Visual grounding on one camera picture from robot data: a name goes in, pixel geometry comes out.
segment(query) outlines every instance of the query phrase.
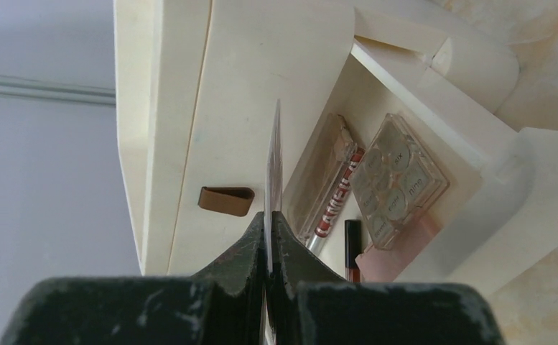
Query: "beige floor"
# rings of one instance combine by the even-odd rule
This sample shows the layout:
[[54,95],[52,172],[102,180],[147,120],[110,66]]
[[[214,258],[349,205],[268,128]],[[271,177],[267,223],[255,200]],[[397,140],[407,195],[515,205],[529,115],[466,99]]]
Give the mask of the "beige floor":
[[[434,1],[518,55],[518,84],[496,116],[558,129],[558,0]],[[489,301],[510,345],[558,344],[558,248]]]

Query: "eyeshadow palette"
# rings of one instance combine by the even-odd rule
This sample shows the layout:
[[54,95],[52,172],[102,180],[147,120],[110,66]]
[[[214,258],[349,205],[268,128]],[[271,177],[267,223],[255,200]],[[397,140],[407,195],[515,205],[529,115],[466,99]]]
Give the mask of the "eyeshadow palette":
[[350,177],[363,222],[378,249],[418,220],[449,183],[403,118],[387,114]]

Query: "black cap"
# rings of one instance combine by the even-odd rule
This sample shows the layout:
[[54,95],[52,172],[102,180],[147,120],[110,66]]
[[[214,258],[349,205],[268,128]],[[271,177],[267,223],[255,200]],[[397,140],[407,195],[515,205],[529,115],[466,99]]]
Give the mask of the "black cap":
[[344,258],[346,268],[359,268],[355,258],[362,252],[361,221],[344,221]]

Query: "marble floor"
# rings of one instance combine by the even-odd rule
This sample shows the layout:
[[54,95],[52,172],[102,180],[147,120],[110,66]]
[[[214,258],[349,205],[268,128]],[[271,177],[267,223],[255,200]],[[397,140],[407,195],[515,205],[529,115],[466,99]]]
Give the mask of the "marble floor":
[[[516,130],[558,130],[558,0],[434,2],[518,55],[518,84],[496,116]],[[558,344],[558,248],[488,300],[510,345]]]

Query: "brown leather pull tab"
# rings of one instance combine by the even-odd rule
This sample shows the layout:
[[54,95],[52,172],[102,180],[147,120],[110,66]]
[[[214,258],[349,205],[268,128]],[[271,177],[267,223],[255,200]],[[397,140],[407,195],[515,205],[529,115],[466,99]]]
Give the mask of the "brown leather pull tab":
[[198,205],[205,210],[226,213],[232,216],[246,216],[256,194],[246,187],[202,187]]

